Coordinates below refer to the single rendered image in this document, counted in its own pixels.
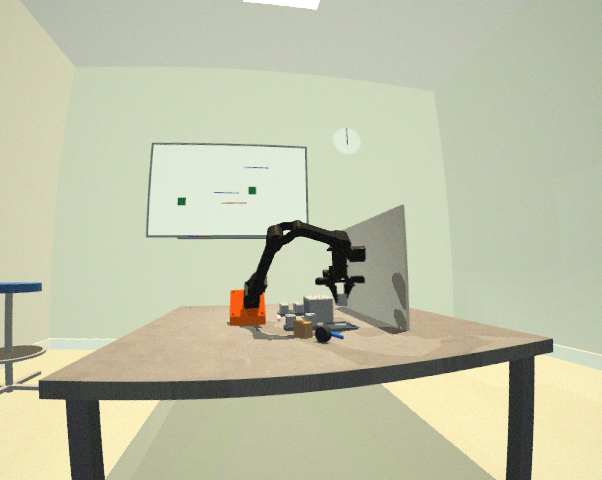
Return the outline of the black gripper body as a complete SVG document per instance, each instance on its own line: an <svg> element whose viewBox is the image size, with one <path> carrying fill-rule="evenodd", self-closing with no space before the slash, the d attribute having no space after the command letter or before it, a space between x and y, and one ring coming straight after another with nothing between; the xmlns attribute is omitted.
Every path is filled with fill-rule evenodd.
<svg viewBox="0 0 602 480"><path fill-rule="evenodd" d="M335 286L335 283L346 283L346 285L354 285L353 283L365 283L363 276L351 276L351 278L349 278L347 268L347 262L332 263L332 279L327 277L316 278L315 285Z"/></svg>

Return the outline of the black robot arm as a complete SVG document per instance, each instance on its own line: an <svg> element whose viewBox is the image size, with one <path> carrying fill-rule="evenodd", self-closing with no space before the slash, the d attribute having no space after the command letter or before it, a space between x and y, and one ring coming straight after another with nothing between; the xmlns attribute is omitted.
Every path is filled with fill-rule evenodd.
<svg viewBox="0 0 602 480"><path fill-rule="evenodd" d="M290 230L287 234L283 231ZM276 252L283 245L290 243L298 236L303 236L330 245L326 251L332 251L332 263L364 262L365 247L352 246L348 234L345 231L329 231L300 220L282 222L269 226L266 235L266 246L258 264L257 270L245 283L244 309L260 308L260 295L267 288L267 272ZM259 306L259 307L258 307Z"/></svg>

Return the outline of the grey flat panel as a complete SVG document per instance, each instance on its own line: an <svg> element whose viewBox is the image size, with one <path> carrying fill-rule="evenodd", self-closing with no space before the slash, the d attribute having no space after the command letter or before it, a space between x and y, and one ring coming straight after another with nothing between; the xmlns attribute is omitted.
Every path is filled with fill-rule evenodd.
<svg viewBox="0 0 602 480"><path fill-rule="evenodd" d="M347 259L349 278L363 276L365 283L353 283L343 307L410 331L404 205L342 231L352 246L365 247L366 258L364 262Z"/></svg>

